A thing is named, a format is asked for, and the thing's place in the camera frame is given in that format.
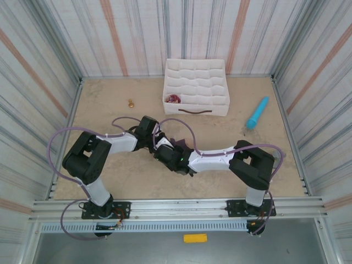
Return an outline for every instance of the beige floor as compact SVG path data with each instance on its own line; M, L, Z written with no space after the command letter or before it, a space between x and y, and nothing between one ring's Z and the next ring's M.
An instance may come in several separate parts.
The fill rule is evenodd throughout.
M201 150L234 146L245 139L252 144L274 144L287 154L283 167L273 178L270 190L274 196L303 196L301 181L287 139L277 101L269 78L228 78L230 109L226 117L210 115L164 115L162 105L163 79L113 79L85 82L74 126L86 127L99 133L119 133L111 121L119 116L141 118L144 115L159 121L177 117L194 130ZM264 96L269 96L255 130L249 131L245 123ZM128 99L135 103L128 107ZM125 128L136 125L132 120L121 120ZM162 127L169 138L186 138L192 147L187 128L174 121ZM73 132L69 147L80 135ZM231 172L203 172L194 177L170 172L152 158L147 150L118 153L108 157L101 175L108 191L115 199L182 199L244 197L246 186ZM84 193L62 178L58 181L55 199L78 199Z

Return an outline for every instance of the yellow object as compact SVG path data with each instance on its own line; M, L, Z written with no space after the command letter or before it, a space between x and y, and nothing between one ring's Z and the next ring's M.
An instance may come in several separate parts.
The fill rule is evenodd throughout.
M183 236L184 243L205 243L208 242L207 234L191 234Z
M129 102L128 104L129 107L131 108L134 107L134 103L132 102L132 99L129 99L128 102Z

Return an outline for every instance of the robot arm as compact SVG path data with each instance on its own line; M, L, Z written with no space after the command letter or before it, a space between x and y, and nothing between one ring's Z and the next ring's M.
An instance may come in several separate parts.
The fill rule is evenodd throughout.
M214 153L227 153L234 149L250 146L249 142L239 140L236 146L223 150L201 151L204 155ZM244 160L251 158L250 163ZM223 155L201 156L191 149L179 146L161 145L157 148L154 158L161 161L171 171L180 174L190 174L203 171L231 171L246 185L246 202L249 205L260 207L264 194L269 189L270 178L274 165L274 157L260 148Z
M90 195L92 206L99 210L97 213L99 216L108 217L112 211L113 197L105 189L100 177L107 156L142 148L154 153L154 158L168 169L182 175L193 176L203 171L231 171L247 185L246 203L254 207L262 205L264 194L270 184L274 164L272 155L260 148L252 148L223 156L200 156L193 149L173 145L161 131L157 132L154 147L152 134L157 124L155 119L144 116L137 127L126 131L120 137L99 137L83 132L65 156L63 167L82 182ZM251 145L249 142L240 140L236 146L202 153L226 153L249 145ZM248 164L244 160L249 157L251 161Z
M98 211L97 214L101 217L111 214L113 201L100 177L108 155L143 148L148 148L149 152L153 153L152 133L157 124L157 120L143 117L136 128L119 137L101 137L83 132L64 157L63 168L81 182L89 194L92 206L96 207L95 211ZM157 140L161 138L164 138L164 133L159 132Z

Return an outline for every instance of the striped wall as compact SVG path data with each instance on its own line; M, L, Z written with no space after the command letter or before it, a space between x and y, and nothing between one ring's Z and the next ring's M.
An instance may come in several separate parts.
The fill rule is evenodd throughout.
M307 0L38 0L83 76L162 75L166 58L269 74Z
M322 1L278 88L345 263L352 263L352 1Z
M66 125L77 81L24 0L0 1L0 263L13 263L35 199L46 198L49 137ZM55 156L61 146L53 146Z

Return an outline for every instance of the storage box handle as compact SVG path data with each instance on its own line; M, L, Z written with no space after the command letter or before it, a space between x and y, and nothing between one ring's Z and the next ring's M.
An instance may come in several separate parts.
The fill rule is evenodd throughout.
M188 111L188 110L185 110L185 109L178 109L178 111L189 113L189 114L203 114L203 113L211 113L211 112L213 112L213 110L204 110L204 111L200 111L200 112L191 112L191 111Z

